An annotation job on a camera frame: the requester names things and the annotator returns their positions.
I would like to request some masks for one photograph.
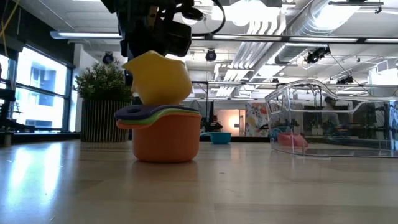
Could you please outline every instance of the yellow toy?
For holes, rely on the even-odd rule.
[[[132,90],[145,105],[178,105],[192,90],[185,64],[152,50],[122,66],[134,75]]]

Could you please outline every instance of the wall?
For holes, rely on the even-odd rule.
[[[223,126],[223,132],[229,132],[232,136],[239,136],[239,110],[217,110],[215,111],[218,121]]]
[[[214,101],[214,110],[222,110],[222,109],[245,109],[245,101]]]
[[[85,52],[82,44],[75,44],[75,55],[73,58],[73,64],[76,68],[73,70],[73,77],[81,75],[86,68],[90,68],[94,63],[97,63],[97,59],[93,58],[87,52]],[[75,78],[73,79],[73,85],[76,86]],[[81,131],[81,107],[83,99],[80,98],[76,91],[72,91],[70,99],[70,117],[69,117],[69,130],[70,131]]]

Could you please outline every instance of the wooden planter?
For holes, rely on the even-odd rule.
[[[128,130],[116,127],[114,113],[130,103],[108,100],[83,100],[81,110],[82,142],[124,142]]]

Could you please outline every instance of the pink object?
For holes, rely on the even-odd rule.
[[[303,146],[308,147],[308,142],[297,133],[279,133],[278,134],[278,143],[281,146],[293,146],[297,147],[297,149],[301,149]]]

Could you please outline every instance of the window frame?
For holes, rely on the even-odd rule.
[[[73,76],[72,76],[72,71],[73,71],[73,67],[71,67],[68,64],[65,64],[64,62],[57,60],[31,46],[24,46],[27,49],[30,49],[38,54],[41,54],[44,57],[49,58],[50,60],[53,60],[61,65],[66,66],[67,68],[67,74],[65,77],[65,94],[59,94],[56,92],[52,92],[52,91],[48,91],[48,90],[44,90],[41,88],[37,88],[34,86],[29,86],[29,85],[25,85],[25,84],[21,84],[17,82],[17,67],[18,67],[18,63],[19,63],[19,57],[17,58],[16,61],[13,65],[12,65],[12,69],[9,68],[9,80],[11,81],[11,83],[13,83],[13,86],[16,90],[16,88],[23,88],[29,91],[32,91],[34,93],[41,93],[41,94],[45,94],[45,95],[50,95],[50,96],[55,96],[55,97],[61,97],[63,98],[63,113],[62,113],[62,126],[61,128],[35,128],[35,131],[61,131],[61,132],[67,132],[69,130],[69,116],[70,116],[70,97],[71,97],[71,91],[72,91],[72,81],[73,81]]]

